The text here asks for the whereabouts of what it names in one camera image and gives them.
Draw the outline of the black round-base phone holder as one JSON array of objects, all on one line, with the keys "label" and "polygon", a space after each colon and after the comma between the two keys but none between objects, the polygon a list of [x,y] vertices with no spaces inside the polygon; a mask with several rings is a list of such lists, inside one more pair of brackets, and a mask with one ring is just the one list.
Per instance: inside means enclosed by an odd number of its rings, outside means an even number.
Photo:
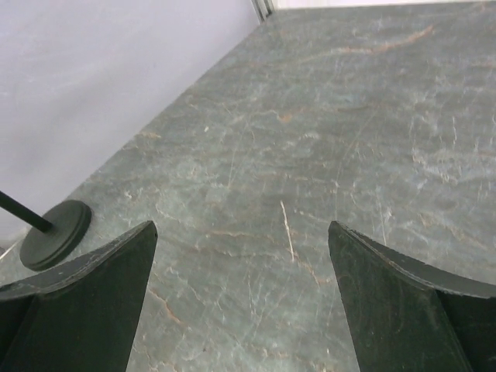
[{"label": "black round-base phone holder", "polygon": [[49,269],[66,258],[82,241],[92,218],[91,208],[78,200],[62,201],[38,215],[1,193],[1,208],[31,226],[19,258],[24,267],[33,271]]}]

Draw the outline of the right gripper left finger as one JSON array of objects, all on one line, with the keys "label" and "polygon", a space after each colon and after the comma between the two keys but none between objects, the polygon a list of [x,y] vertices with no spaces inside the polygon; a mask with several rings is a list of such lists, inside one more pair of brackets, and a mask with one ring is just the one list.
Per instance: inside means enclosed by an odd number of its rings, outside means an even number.
[{"label": "right gripper left finger", "polygon": [[157,246],[143,222],[1,288],[3,371],[124,371]]}]

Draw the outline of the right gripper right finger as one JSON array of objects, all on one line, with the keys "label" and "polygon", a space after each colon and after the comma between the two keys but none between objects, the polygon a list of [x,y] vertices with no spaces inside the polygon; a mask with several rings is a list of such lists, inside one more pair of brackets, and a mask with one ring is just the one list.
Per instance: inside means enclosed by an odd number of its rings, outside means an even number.
[{"label": "right gripper right finger", "polygon": [[362,371],[493,371],[495,286],[333,221],[329,254]]}]

